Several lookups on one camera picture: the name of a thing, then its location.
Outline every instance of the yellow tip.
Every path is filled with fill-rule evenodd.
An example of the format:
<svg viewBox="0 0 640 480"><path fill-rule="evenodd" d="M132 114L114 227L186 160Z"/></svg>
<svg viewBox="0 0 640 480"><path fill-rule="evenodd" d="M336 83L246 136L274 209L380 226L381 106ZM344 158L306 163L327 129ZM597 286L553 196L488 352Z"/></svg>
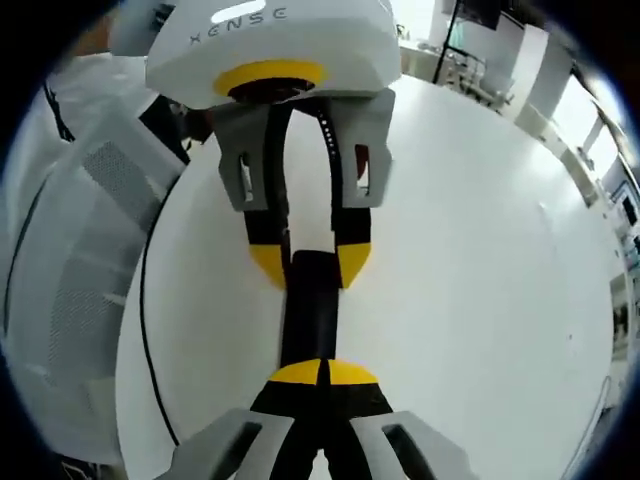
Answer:
<svg viewBox="0 0 640 480"><path fill-rule="evenodd" d="M348 288L356 275L362 270L369 254L370 243L355 243L352 245L338 245L338 260L340 262L340 276L342 286Z"/></svg>
<svg viewBox="0 0 640 480"><path fill-rule="evenodd" d="M320 360L308 360L306 362L294 363L281 368L274 373L269 381L281 383L303 383L305 385L315 385L318 381L318 369Z"/></svg>
<svg viewBox="0 0 640 480"><path fill-rule="evenodd" d="M280 245L249 245L249 249L253 260L260 265L271 282L284 290L286 284Z"/></svg>
<svg viewBox="0 0 640 480"><path fill-rule="evenodd" d="M362 385L378 383L364 368L340 360L329 360L331 385Z"/></svg>

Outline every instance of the mesh vent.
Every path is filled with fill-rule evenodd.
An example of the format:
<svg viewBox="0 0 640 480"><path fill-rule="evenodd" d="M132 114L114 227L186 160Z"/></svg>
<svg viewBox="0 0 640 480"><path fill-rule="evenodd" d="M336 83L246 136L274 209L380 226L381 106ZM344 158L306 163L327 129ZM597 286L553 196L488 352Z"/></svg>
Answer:
<svg viewBox="0 0 640 480"><path fill-rule="evenodd" d="M87 155L87 173L145 232L160 206L144 172L113 143L106 142Z"/></svg>
<svg viewBox="0 0 640 480"><path fill-rule="evenodd" d="M114 375L122 299L183 168L148 131L112 113L42 188L9 282L5 339L16 386L50 447L107 464L121 460Z"/></svg>

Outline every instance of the yellow ring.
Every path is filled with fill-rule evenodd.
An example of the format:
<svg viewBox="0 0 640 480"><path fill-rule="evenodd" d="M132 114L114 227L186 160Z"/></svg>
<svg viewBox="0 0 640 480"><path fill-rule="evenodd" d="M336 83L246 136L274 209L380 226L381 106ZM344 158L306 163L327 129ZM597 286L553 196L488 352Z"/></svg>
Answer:
<svg viewBox="0 0 640 480"><path fill-rule="evenodd" d="M317 86L325 81L327 73L322 65L313 62L264 60L240 65L220 74L213 83L213 89L219 95L227 96L239 85L267 78L300 78Z"/></svg>

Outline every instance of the gray finger bracket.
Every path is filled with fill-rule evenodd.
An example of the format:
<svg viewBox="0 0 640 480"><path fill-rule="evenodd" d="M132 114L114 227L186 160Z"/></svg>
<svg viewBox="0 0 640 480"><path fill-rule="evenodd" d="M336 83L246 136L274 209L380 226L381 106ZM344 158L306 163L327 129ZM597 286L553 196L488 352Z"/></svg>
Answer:
<svg viewBox="0 0 640 480"><path fill-rule="evenodd" d="M213 131L222 152L218 172L231 205L239 212L267 210L263 146L269 108L233 105L215 110ZM249 169L249 184L241 166L243 157Z"/></svg>
<svg viewBox="0 0 640 480"><path fill-rule="evenodd" d="M394 103L395 92L388 88L375 97L331 97L328 101L328 115L342 160L345 208L371 208L382 203L391 170L387 136ZM263 147L270 108L232 105L215 110L214 133L222 151L218 170L236 211L267 210ZM358 187L356 145L368 149L366 189ZM249 169L250 184L241 167L242 157Z"/></svg>
<svg viewBox="0 0 640 480"><path fill-rule="evenodd" d="M333 97L329 116L337 136L342 159L342 206L345 208L379 207L391 170L391 153L387 136L396 94L386 88L372 98ZM356 145L369 150L369 185L358 187Z"/></svg>
<svg viewBox="0 0 640 480"><path fill-rule="evenodd" d="M269 480L293 419L230 410L173 453L171 468L158 480ZM250 443L246 455L241 444Z"/></svg>
<svg viewBox="0 0 640 480"><path fill-rule="evenodd" d="M354 418L351 425L369 464L373 480L405 480L406 475L388 437L402 429L437 480L478 480L465 451L411 412Z"/></svg>

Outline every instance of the white robot body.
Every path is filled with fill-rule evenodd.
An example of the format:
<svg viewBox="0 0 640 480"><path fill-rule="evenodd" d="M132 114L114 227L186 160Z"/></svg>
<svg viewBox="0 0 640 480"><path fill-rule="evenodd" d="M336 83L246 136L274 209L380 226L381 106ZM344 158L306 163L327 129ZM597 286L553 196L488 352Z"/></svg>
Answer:
<svg viewBox="0 0 640 480"><path fill-rule="evenodd" d="M232 102L228 90L245 81L292 77L313 84L303 94L367 95L400 76L387 0L256 0L227 14L236 2L181 1L151 47L147 85L204 109Z"/></svg>

